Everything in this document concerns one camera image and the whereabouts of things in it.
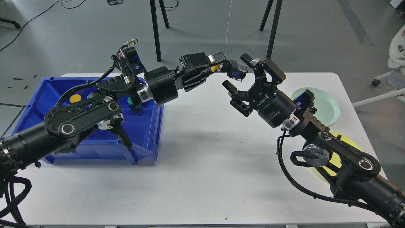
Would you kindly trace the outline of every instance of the chair wheel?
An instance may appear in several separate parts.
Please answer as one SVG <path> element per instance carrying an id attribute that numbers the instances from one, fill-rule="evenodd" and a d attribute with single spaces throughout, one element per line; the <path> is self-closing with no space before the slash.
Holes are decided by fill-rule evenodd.
<path id="1" fill-rule="evenodd" d="M 380 83 L 381 83 L 381 81 L 378 80 L 378 79 L 374 79 L 374 81 L 371 82 L 371 84 L 372 84 L 373 86 L 378 86 Z"/>

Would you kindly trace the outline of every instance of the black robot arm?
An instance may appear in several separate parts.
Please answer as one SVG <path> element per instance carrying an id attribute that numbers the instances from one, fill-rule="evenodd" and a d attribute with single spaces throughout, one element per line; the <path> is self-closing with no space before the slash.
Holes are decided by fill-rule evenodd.
<path id="1" fill-rule="evenodd" d="M 124 117 L 119 98 L 129 96 L 131 110 L 135 115 L 141 115 L 142 103 L 154 99 L 160 105 L 173 100 L 178 97 L 178 89 L 190 91 L 204 83 L 214 72 L 226 72 L 235 80 L 242 80 L 247 73 L 244 64 L 225 59 L 222 52 L 212 56 L 204 53 L 188 54 L 180 57 L 181 65 L 174 70 L 160 67 L 148 72 L 133 47 L 136 43 L 137 40 L 133 39 L 120 47 L 117 54 L 112 55 L 114 64 L 100 78 L 66 91 L 55 107 L 45 114 L 42 123 L 0 139 L 0 197 L 5 195 L 7 201 L 7 207 L 0 211 L 0 218 L 11 213 L 17 222 L 0 219 L 0 224 L 25 226 L 17 205 L 28 194 L 31 182 L 15 177 L 18 170 L 33 163 L 39 168 L 39 160 L 51 153 L 75 152 L 80 142 L 97 129 L 110 131 L 124 146 L 132 147 L 130 138 L 121 127 Z M 103 80 L 114 68 L 122 74 Z M 145 73 L 145 83 L 137 76 L 142 72 Z M 72 94 L 89 87 L 98 90 L 89 94 L 85 100 L 65 103 Z M 26 186 L 16 197 L 14 183 Z"/>
<path id="2" fill-rule="evenodd" d="M 313 106 L 314 94 L 306 90 L 293 101 L 277 88 L 286 76 L 270 59 L 261 61 L 247 54 L 242 55 L 241 59 L 254 70 L 253 86 L 248 91 L 239 91 L 228 81 L 223 86 L 231 96 L 230 104 L 244 116 L 257 110 L 272 128 L 282 126 L 284 134 L 277 142 L 277 154 L 288 180 L 314 198 L 371 210 L 386 219 L 392 227 L 405 227 L 405 194 L 378 174 L 381 166 L 374 157 L 342 141 L 341 136 L 334 137 L 329 133 L 329 128 L 313 116 L 317 111 Z M 270 82 L 266 79 L 266 72 L 271 76 Z M 329 182 L 333 198 L 305 189 L 289 175 L 281 156 L 287 131 L 288 136 L 306 139 L 302 151 L 292 152 L 291 161 L 297 166 L 315 167 Z M 333 153 L 337 153 L 341 159 L 340 168 L 329 162 Z M 302 157 L 304 161 L 299 161 L 297 157 Z M 329 175 L 324 167 L 336 175 Z"/>

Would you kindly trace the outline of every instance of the yellow object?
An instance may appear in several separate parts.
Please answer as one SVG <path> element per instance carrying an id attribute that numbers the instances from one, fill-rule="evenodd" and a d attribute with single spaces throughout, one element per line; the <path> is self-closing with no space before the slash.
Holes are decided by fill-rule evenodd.
<path id="1" fill-rule="evenodd" d="M 219 68 L 220 68 L 220 64 L 218 64 L 218 65 L 216 65 L 216 66 L 213 66 L 213 67 L 211 67 L 211 71 L 212 72 L 215 72 L 215 71 L 217 71 Z"/>
<path id="2" fill-rule="evenodd" d="M 81 96 L 80 96 L 79 94 L 72 95 L 72 96 L 69 98 L 69 101 L 70 101 L 71 103 L 81 101 Z"/>
<path id="3" fill-rule="evenodd" d="M 339 133 L 335 133 L 335 132 L 330 132 L 333 136 L 337 137 L 339 135 Z M 350 138 L 348 138 L 347 136 L 341 135 L 342 141 L 345 141 L 346 143 L 348 143 L 349 145 L 355 147 L 356 149 L 360 150 L 360 147 L 353 142 L 353 140 L 351 140 Z M 340 168 L 342 166 L 342 164 L 340 163 L 340 157 L 339 155 L 337 155 L 336 153 L 333 153 L 332 158 L 329 161 L 330 163 L 334 164 L 335 166 L 337 166 L 338 168 Z M 325 170 L 327 171 L 327 173 L 331 176 L 336 175 L 336 173 L 330 169 L 328 169 L 327 167 L 323 167 L 325 168 Z"/>

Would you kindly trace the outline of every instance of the black table leg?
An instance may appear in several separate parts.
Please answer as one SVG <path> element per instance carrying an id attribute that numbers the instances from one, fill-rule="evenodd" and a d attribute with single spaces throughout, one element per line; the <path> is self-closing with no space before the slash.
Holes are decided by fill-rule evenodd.
<path id="1" fill-rule="evenodd" d="M 156 58 L 157 58 L 158 62 L 161 62 L 162 54 L 160 53 L 158 19 L 156 17 L 155 0 L 150 0 L 150 4 L 151 4 L 151 13 L 152 13 L 153 34 L 155 36 Z"/>
<path id="2" fill-rule="evenodd" d="M 273 25 L 271 26 L 269 46 L 267 47 L 266 58 L 270 58 L 271 57 L 271 52 L 273 51 L 274 39 L 276 37 L 278 19 L 280 17 L 280 11 L 281 11 L 281 4 L 282 3 L 283 3 L 283 0 L 277 0 L 276 9 L 275 9 L 274 18 L 273 18 Z"/>
<path id="3" fill-rule="evenodd" d="M 273 2 L 274 2 L 274 0 L 269 0 L 267 2 L 266 11 L 264 12 L 262 23 L 260 24 L 260 28 L 259 28 L 260 31 L 263 31 L 264 26 L 266 25 L 266 21 L 267 21 L 267 18 L 269 17 L 269 13 L 271 10 L 271 6 L 273 5 Z"/>
<path id="4" fill-rule="evenodd" d="M 163 0 L 159 0 L 159 5 L 160 5 L 160 10 L 162 11 L 162 15 L 163 15 L 164 25 L 166 26 L 166 28 L 170 28 L 169 20 L 167 19 L 166 9 L 164 7 Z"/>

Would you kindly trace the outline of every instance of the white chair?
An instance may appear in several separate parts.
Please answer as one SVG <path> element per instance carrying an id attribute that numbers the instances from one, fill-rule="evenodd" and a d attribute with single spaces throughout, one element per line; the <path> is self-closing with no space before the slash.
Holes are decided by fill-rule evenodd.
<path id="1" fill-rule="evenodd" d="M 375 101 L 380 101 L 390 97 L 397 97 L 398 99 L 405 102 L 405 25 L 398 31 L 394 36 L 390 44 L 388 59 L 388 67 L 393 70 L 385 74 L 375 77 L 372 81 L 373 86 L 378 86 L 381 81 L 380 79 L 389 77 L 389 82 L 395 86 L 395 90 L 388 92 L 383 95 L 372 97 L 363 101 L 358 101 L 353 103 L 353 107 L 358 107 L 360 105 L 365 105 Z"/>

